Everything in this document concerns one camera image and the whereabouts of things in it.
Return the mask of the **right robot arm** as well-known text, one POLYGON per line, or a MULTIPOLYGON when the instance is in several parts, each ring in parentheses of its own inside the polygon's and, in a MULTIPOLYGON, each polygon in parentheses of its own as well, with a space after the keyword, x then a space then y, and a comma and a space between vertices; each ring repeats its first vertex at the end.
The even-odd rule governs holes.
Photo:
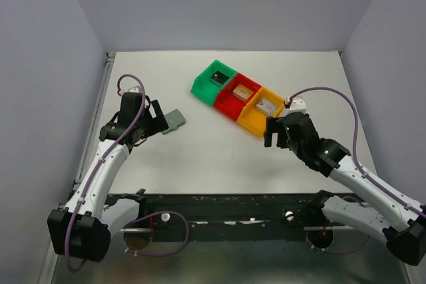
POLYGON ((338 196, 306 209, 308 221, 342 223, 385 244, 400 261, 418 266, 425 256, 425 205, 403 195, 362 166, 354 153, 339 142, 319 137, 308 114, 295 112, 266 120, 264 146, 291 150, 309 169, 340 183, 365 200, 368 208, 338 196))

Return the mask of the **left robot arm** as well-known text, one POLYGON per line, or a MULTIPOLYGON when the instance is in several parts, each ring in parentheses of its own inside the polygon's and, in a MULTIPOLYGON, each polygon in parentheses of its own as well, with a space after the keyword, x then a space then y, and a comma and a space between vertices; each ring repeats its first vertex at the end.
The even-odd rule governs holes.
POLYGON ((139 92, 126 92, 120 109, 100 130, 95 158, 83 181, 61 209, 52 210, 47 225, 57 255, 102 261, 110 241, 126 224, 141 227, 147 210, 123 197, 105 208, 120 167, 141 141, 168 128, 157 100, 139 92))

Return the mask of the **grey-green card holder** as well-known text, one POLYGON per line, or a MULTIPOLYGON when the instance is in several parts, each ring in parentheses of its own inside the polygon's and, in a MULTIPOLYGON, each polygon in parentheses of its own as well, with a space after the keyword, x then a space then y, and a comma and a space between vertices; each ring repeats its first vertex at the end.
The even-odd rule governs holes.
POLYGON ((186 119, 181 113, 181 111, 179 111, 179 109, 174 109, 173 111, 170 111, 164 117, 167 121, 168 128, 162 131, 163 135, 175 131, 186 124, 186 119))

